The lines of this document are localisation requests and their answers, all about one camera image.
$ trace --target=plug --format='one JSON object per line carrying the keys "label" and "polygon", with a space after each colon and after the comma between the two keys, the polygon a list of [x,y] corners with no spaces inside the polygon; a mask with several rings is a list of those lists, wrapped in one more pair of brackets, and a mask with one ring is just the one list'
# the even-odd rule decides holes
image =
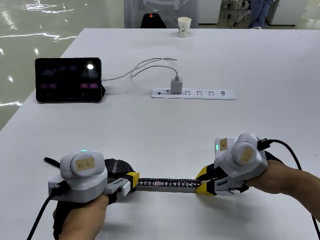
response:
{"label": "plug", "polygon": [[182,93],[182,78],[176,75],[171,79],[171,94],[181,94]]}

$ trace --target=white power strip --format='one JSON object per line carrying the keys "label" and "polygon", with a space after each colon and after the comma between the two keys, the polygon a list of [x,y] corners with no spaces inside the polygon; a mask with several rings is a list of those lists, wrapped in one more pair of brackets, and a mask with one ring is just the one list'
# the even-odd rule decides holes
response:
{"label": "white power strip", "polygon": [[170,88],[154,88],[151,97],[155,99],[220,99],[236,100],[232,90],[228,89],[182,89],[181,94],[171,94]]}

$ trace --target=person's leg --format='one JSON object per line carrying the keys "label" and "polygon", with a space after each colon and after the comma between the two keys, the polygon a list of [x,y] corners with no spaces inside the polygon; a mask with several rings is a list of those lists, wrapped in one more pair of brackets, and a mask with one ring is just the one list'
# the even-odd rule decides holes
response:
{"label": "person's leg", "polygon": [[265,26],[265,20],[268,15],[273,0],[251,0],[251,23],[250,28]]}
{"label": "person's leg", "polygon": [[262,28],[265,27],[265,21],[268,16],[269,9],[272,3],[273,3],[273,0],[264,0],[263,2],[262,12],[260,15],[260,21],[263,22],[263,26],[261,26]]}
{"label": "person's leg", "polygon": [[251,23],[249,28],[259,27],[261,25],[260,15],[263,5],[264,0],[251,0]]}

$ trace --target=cable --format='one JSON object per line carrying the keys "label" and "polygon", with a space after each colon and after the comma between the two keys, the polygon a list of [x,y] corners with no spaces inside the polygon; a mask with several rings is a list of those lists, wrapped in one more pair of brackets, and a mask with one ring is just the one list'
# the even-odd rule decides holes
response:
{"label": "cable", "polygon": [[137,76],[139,73],[142,73],[143,71],[147,70],[147,69],[151,69],[151,68],[167,68],[167,69],[172,69],[173,71],[175,71],[176,73],[176,76],[178,77],[179,74],[178,74],[178,71],[175,70],[173,67],[170,67],[170,66],[162,66],[162,65],[153,65],[153,66],[148,66],[146,67],[145,69],[141,70],[141,71],[138,71],[135,75],[133,75],[132,77],[135,77]]}
{"label": "cable", "polygon": [[121,78],[126,77],[126,76],[129,75],[129,74],[131,74],[130,77],[133,77],[132,74],[133,74],[134,71],[139,70],[139,69],[145,67],[146,65],[149,65],[149,64],[151,64],[151,63],[158,62],[158,61],[161,61],[161,60],[177,61],[177,59],[170,58],[170,57],[164,57],[164,58],[154,57],[154,58],[150,58],[150,59],[147,59],[147,60],[144,60],[144,61],[140,62],[133,70],[127,72],[126,74],[124,74],[124,75],[122,75],[122,76],[119,76],[119,77],[115,77],[115,78],[103,79],[102,82],[121,79]]}
{"label": "cable", "polygon": [[133,77],[133,73],[134,73],[135,70],[141,69],[141,68],[143,68],[144,66],[146,66],[146,65],[148,65],[148,64],[151,64],[151,63],[154,63],[154,62],[158,62],[158,61],[160,61],[160,60],[177,61],[177,59],[169,58],[169,57],[166,57],[166,58],[151,58],[151,59],[142,61],[142,62],[140,62],[140,63],[132,70],[132,72],[131,72],[131,74],[130,74],[130,77],[131,77],[131,78]]}
{"label": "cable", "polygon": [[44,161],[45,161],[46,163],[48,163],[48,164],[50,164],[50,165],[58,168],[58,169],[60,168],[60,162],[58,162],[58,161],[56,161],[56,160],[54,160],[54,159],[52,159],[52,158],[50,158],[50,157],[45,157],[45,158],[44,158]]}
{"label": "cable", "polygon": [[34,233],[35,233],[35,231],[36,231],[36,228],[37,228],[37,226],[38,226],[38,224],[39,224],[39,221],[40,221],[40,219],[41,219],[41,217],[42,217],[42,214],[44,213],[44,211],[45,211],[48,203],[50,202],[50,200],[51,200],[53,197],[54,197],[54,196],[53,196],[52,194],[50,194],[50,195],[46,198],[46,200],[44,201],[44,203],[43,203],[43,205],[42,205],[42,207],[41,207],[41,209],[40,209],[40,211],[39,211],[39,213],[38,213],[38,216],[36,217],[36,219],[35,219],[35,221],[34,221],[34,224],[33,224],[32,228],[31,228],[31,231],[30,231],[30,233],[29,233],[29,235],[28,235],[28,237],[27,237],[26,240],[31,240],[31,238],[32,238],[32,236],[34,235]]}
{"label": "cable", "polygon": [[69,190],[70,190],[70,186],[65,180],[62,182],[59,182],[57,185],[54,186],[54,188],[52,188],[51,194],[44,201],[26,240],[31,240],[31,238],[33,237],[33,235],[37,229],[37,226],[39,224],[39,221],[40,221],[42,215],[44,214],[44,211],[45,211],[48,203],[50,202],[50,200],[56,196],[61,196],[61,195],[65,194]]}
{"label": "cable", "polygon": [[286,144],[284,141],[280,141],[280,140],[277,140],[277,139],[270,139],[269,142],[270,142],[270,143],[278,143],[278,144],[282,144],[283,146],[285,146],[286,149],[288,149],[289,152],[291,153],[291,155],[292,155],[292,157],[293,157],[293,159],[294,159],[294,161],[295,161],[298,169],[299,169],[299,170],[302,170],[301,165],[300,165],[300,162],[299,162],[296,154],[294,153],[294,151],[291,149],[291,147],[290,147],[288,144]]}
{"label": "cable", "polygon": [[[272,144],[272,143],[278,143],[278,144],[281,144],[281,145],[285,146],[286,149],[288,149],[289,152],[291,153],[291,155],[292,155],[292,157],[293,157],[298,169],[302,171],[300,162],[299,162],[296,154],[294,153],[292,148],[288,144],[286,144],[284,141],[281,141],[281,140],[278,140],[278,139],[266,139],[265,138],[265,139],[262,139],[262,140],[258,141],[257,149],[259,151],[265,150],[265,149],[269,148],[270,144]],[[319,230],[319,226],[317,224],[317,220],[315,219],[315,217],[312,214],[311,214],[311,217],[312,217],[312,222],[313,222],[316,234],[318,236],[318,239],[320,240],[320,230]]]}
{"label": "cable", "polygon": [[235,0],[232,0],[231,5],[230,5],[229,13],[228,13],[228,15],[227,15],[227,17],[226,17],[226,23],[228,24],[229,28],[232,28],[232,27],[233,27],[233,26],[231,26],[231,25],[229,24],[229,20],[230,20],[230,18],[231,18],[231,11],[232,11],[232,7],[233,7],[233,5],[234,5],[234,2],[235,2]]}

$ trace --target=white paper cup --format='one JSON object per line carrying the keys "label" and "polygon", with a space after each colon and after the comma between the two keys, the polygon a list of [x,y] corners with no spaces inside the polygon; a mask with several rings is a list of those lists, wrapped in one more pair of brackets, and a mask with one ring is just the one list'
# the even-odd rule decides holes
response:
{"label": "white paper cup", "polygon": [[178,18],[179,37],[189,37],[191,21],[192,19],[190,17],[182,16]]}

